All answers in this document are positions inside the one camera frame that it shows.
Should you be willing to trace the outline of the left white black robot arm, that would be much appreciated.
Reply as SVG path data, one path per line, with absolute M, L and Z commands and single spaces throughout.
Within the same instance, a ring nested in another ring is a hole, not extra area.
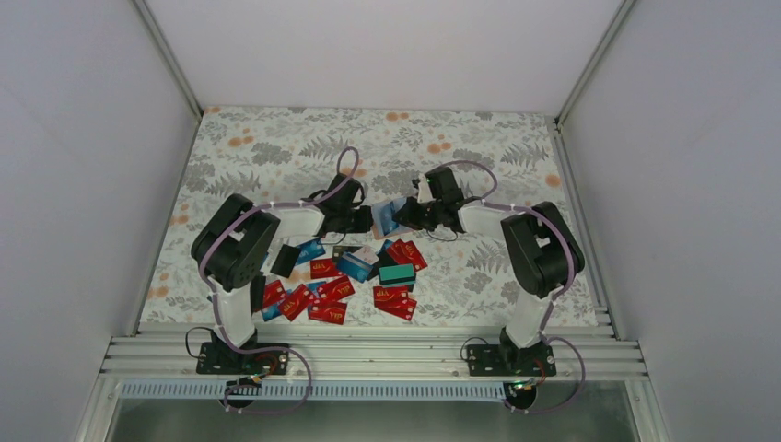
M 328 189 L 296 202 L 256 205 L 234 193 L 217 209 L 192 244 L 191 256 L 211 291 L 213 335 L 223 344 L 219 359 L 229 370 L 242 373 L 255 363 L 251 288 L 262 277 L 273 243 L 328 233 L 367 233 L 372 218 L 365 199 L 364 185 L 339 173 Z

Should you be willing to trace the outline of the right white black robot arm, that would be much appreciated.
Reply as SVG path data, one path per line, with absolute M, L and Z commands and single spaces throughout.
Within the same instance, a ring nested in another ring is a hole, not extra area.
M 417 190 L 393 215 L 415 230 L 447 227 L 455 233 L 504 241 L 515 278 L 523 289 L 498 344 L 500 366 L 520 375 L 548 343 L 544 330 L 555 303 L 585 268 L 583 252 L 557 206 L 542 202 L 498 204 L 487 197 L 464 195 L 446 163 L 413 181 Z

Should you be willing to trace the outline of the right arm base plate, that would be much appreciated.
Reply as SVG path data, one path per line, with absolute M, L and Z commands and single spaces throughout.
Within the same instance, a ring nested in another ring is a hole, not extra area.
M 557 374 L 553 348 L 544 343 L 516 349 L 498 344 L 469 344 L 467 364 L 472 377 L 552 377 Z

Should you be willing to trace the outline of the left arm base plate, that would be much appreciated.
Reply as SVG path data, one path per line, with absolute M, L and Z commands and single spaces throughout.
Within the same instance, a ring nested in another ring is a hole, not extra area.
M 236 353 L 222 341 L 203 343 L 197 356 L 195 371 L 199 375 L 260 375 L 286 374 L 290 359 L 286 343 L 255 343 L 249 349 L 264 348 L 264 351 L 245 355 Z

